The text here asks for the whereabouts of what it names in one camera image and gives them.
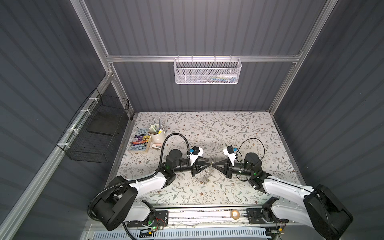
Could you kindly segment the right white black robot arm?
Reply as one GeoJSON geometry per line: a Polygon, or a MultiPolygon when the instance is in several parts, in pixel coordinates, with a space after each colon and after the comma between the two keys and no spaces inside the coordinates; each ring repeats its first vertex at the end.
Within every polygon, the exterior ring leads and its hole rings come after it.
{"type": "Polygon", "coordinates": [[[326,240],[338,240],[352,224],[354,217],[324,185],[303,186],[281,180],[262,169],[255,153],[246,154],[239,163],[235,153],[225,153],[227,159],[213,167],[230,179],[233,175],[247,177],[253,189],[272,195],[262,207],[265,222],[290,220],[316,230],[326,240]]]}

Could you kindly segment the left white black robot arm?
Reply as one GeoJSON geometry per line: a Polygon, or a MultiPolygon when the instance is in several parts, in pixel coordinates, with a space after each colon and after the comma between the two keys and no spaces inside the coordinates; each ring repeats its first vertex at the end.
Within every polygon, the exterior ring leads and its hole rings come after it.
{"type": "Polygon", "coordinates": [[[115,177],[110,184],[90,202],[87,213],[95,221],[101,222],[108,231],[122,224],[138,222],[151,226],[156,218],[155,208],[147,201],[138,202],[141,196],[161,190],[169,186],[177,172],[190,171],[194,177],[209,167],[202,157],[204,151],[193,147],[183,158],[181,151],[171,150],[165,162],[161,162],[160,170],[140,180],[127,180],[122,176],[115,177]]]}

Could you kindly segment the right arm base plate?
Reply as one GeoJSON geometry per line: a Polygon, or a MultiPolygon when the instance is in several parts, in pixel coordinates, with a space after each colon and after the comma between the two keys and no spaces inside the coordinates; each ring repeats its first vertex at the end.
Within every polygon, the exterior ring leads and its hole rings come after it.
{"type": "Polygon", "coordinates": [[[247,218],[250,224],[286,224],[289,220],[279,219],[270,209],[247,208],[243,217],[247,218]]]}

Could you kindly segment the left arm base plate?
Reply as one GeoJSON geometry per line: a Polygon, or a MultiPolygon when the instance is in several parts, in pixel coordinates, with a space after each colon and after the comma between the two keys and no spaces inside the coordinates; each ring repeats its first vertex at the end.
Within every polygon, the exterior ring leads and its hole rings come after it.
{"type": "Polygon", "coordinates": [[[128,221],[127,226],[130,228],[141,227],[167,227],[169,220],[169,211],[155,211],[150,214],[143,222],[140,221],[128,221]]]}

